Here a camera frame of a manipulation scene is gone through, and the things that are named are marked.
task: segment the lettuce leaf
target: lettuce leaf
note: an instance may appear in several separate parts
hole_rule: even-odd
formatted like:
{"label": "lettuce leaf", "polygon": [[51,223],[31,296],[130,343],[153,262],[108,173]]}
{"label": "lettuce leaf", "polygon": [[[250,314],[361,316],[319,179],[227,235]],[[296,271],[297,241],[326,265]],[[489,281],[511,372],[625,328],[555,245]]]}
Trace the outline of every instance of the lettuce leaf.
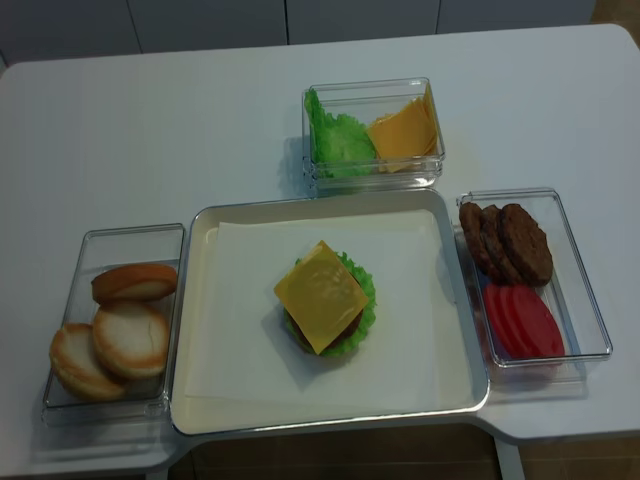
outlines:
{"label": "lettuce leaf", "polygon": [[[369,166],[356,166],[376,158],[376,149],[365,124],[344,113],[336,118],[326,113],[313,89],[305,94],[304,108],[311,126],[311,157],[320,167],[319,177],[339,178],[371,173]],[[343,168],[323,168],[338,166]]]}

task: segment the wooden floor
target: wooden floor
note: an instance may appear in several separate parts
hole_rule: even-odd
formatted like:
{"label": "wooden floor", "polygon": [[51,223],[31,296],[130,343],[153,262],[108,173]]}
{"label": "wooden floor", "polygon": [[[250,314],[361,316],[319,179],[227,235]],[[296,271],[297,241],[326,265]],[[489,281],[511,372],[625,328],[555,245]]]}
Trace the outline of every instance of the wooden floor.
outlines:
{"label": "wooden floor", "polygon": [[640,0],[597,0],[591,23],[617,23],[640,46]]}
{"label": "wooden floor", "polygon": [[[640,479],[640,437],[520,448],[527,480]],[[142,480],[142,477],[130,477]],[[493,439],[468,425],[212,442],[173,480],[500,480]]]}

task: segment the cheese slice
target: cheese slice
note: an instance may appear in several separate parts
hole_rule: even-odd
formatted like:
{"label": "cheese slice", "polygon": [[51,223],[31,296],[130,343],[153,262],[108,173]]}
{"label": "cheese slice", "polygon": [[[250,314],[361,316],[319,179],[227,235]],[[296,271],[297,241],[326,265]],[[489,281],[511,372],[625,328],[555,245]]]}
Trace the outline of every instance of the cheese slice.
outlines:
{"label": "cheese slice", "polygon": [[391,173],[407,166],[394,165],[391,160],[423,156],[436,144],[435,122],[422,98],[412,100],[398,113],[378,118],[367,133],[382,160],[380,171]]}
{"label": "cheese slice", "polygon": [[320,354],[369,302],[349,270],[320,241],[273,290]]}

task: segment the burger patty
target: burger patty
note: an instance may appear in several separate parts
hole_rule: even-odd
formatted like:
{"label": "burger patty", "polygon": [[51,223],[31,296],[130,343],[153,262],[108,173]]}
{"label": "burger patty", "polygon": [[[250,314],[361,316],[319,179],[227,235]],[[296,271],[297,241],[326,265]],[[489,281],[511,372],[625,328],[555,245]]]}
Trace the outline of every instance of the burger patty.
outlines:
{"label": "burger patty", "polygon": [[[289,318],[289,320],[291,321],[291,326],[293,327],[293,329],[295,330],[298,338],[300,339],[300,341],[302,343],[304,343],[307,347],[312,348],[311,344],[309,343],[309,340],[307,340],[307,337],[304,336],[304,333],[302,333],[302,330],[300,330],[300,327],[298,326],[298,324],[296,323],[296,321],[293,319],[293,317],[291,316],[291,314],[289,314],[289,312],[287,312],[286,310],[284,311],[285,315],[287,315],[287,317]],[[347,338],[349,338],[351,335],[353,335],[354,333],[356,333],[356,330],[358,330],[358,327],[360,326],[360,321],[362,320],[362,314],[364,313],[364,310],[361,310],[360,313],[358,313],[358,315],[356,315],[356,318],[354,318],[351,323],[349,325],[347,325],[347,328],[345,328],[342,333],[340,335],[338,335],[335,340],[333,342],[331,342],[327,348],[333,348],[333,347],[337,347],[340,342],[342,342],[343,340],[346,340]]]}
{"label": "burger patty", "polygon": [[498,235],[500,209],[495,205],[489,205],[482,210],[482,215],[484,218],[481,230],[482,240],[494,265],[498,267],[507,283],[511,285],[526,283],[520,272],[511,263],[500,241]]}
{"label": "burger patty", "polygon": [[464,232],[464,239],[473,261],[480,271],[489,277],[491,282],[497,285],[504,283],[502,273],[493,264],[482,240],[482,209],[475,203],[463,203],[460,207],[459,218]]}
{"label": "burger patty", "polygon": [[526,283],[542,287],[551,281],[553,258],[547,235],[520,205],[505,205],[499,216],[498,233],[504,250]]}

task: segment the tomato slice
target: tomato slice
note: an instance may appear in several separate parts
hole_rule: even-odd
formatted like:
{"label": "tomato slice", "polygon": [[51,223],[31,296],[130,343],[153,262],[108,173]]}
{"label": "tomato slice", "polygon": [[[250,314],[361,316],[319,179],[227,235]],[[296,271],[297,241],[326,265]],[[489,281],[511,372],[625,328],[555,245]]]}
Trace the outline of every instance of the tomato slice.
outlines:
{"label": "tomato slice", "polygon": [[505,329],[509,331],[513,338],[513,343],[518,346],[518,351],[522,352],[519,358],[531,358],[536,356],[536,350],[529,338],[522,332],[515,320],[516,313],[511,302],[513,288],[509,286],[499,287],[498,305],[502,310],[505,321]]}
{"label": "tomato slice", "polygon": [[521,339],[531,349],[531,356],[559,357],[564,344],[558,325],[538,294],[529,287],[516,285],[505,294],[505,304]]}
{"label": "tomato slice", "polygon": [[505,351],[511,358],[525,358],[530,356],[528,351],[522,348],[509,328],[508,319],[502,309],[499,301],[499,295],[502,289],[508,287],[498,287],[490,283],[483,292],[484,306],[489,317],[491,328],[498,337],[498,341],[502,344]]}

